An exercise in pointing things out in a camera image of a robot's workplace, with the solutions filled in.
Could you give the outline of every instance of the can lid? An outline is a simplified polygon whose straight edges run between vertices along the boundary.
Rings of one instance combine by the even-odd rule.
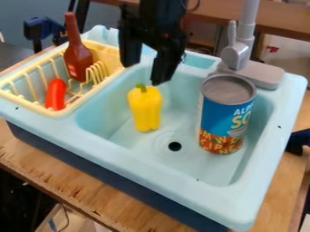
[[[202,84],[202,94],[222,104],[240,104],[252,100],[255,85],[247,79],[232,74],[214,74]]]

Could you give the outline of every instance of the bell pepper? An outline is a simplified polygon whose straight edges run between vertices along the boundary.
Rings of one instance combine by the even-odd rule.
[[[162,97],[157,87],[137,83],[127,98],[137,131],[147,132],[160,126]]]

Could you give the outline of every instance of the dish rack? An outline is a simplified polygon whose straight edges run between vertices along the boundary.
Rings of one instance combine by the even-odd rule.
[[[60,117],[72,112],[124,69],[118,47],[90,40],[82,42],[92,51],[94,61],[86,69],[85,82],[70,78],[63,59],[65,46],[0,81],[0,96],[48,117]],[[65,108],[60,111],[45,108],[48,82],[53,78],[60,78],[67,84]]]

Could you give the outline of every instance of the tin can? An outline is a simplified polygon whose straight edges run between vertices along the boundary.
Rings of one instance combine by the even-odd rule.
[[[245,136],[255,85],[232,73],[214,73],[200,88],[197,134],[199,145],[215,154],[238,151]]]

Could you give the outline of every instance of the wall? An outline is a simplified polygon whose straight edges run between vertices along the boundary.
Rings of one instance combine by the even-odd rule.
[[[32,43],[24,38],[23,20],[44,15],[63,24],[68,5],[69,0],[0,0],[0,30],[5,41],[32,49]],[[115,27],[119,17],[118,7],[91,3],[84,31],[97,24]],[[46,38],[44,46],[51,44],[51,40]]]

